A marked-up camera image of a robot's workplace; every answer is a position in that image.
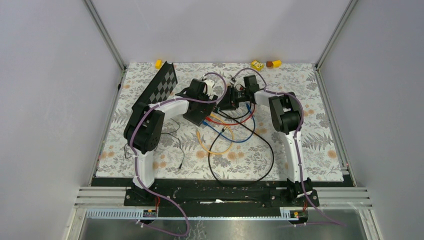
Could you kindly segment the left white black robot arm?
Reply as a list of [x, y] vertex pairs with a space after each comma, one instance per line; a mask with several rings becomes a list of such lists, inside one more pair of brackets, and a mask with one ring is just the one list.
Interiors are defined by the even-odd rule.
[[138, 150], [134, 161], [133, 183], [139, 189], [136, 199], [144, 206], [152, 204], [155, 192], [150, 187], [155, 181], [153, 152], [159, 144], [165, 120], [177, 116], [200, 126], [216, 105], [217, 95], [210, 79], [193, 79], [189, 87], [168, 100], [146, 104], [138, 102], [132, 107], [132, 115], [124, 130], [128, 146]]

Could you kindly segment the black network switch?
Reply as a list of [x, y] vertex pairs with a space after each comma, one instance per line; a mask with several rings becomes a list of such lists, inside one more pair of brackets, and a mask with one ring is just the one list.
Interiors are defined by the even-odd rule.
[[200, 126], [215, 108], [215, 103], [200, 103], [191, 101], [188, 105], [187, 112], [182, 116], [196, 126]]

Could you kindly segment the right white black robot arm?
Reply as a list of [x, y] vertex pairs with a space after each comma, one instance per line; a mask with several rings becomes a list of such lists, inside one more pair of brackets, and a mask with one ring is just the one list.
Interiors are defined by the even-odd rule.
[[288, 164], [286, 198], [291, 205], [299, 206], [313, 193], [312, 181], [302, 162], [302, 106], [293, 92], [278, 95], [261, 88], [255, 75], [245, 76], [243, 81], [244, 87], [240, 90], [227, 87], [217, 109], [235, 110], [245, 102], [269, 108], [275, 131], [284, 134], [282, 142]]

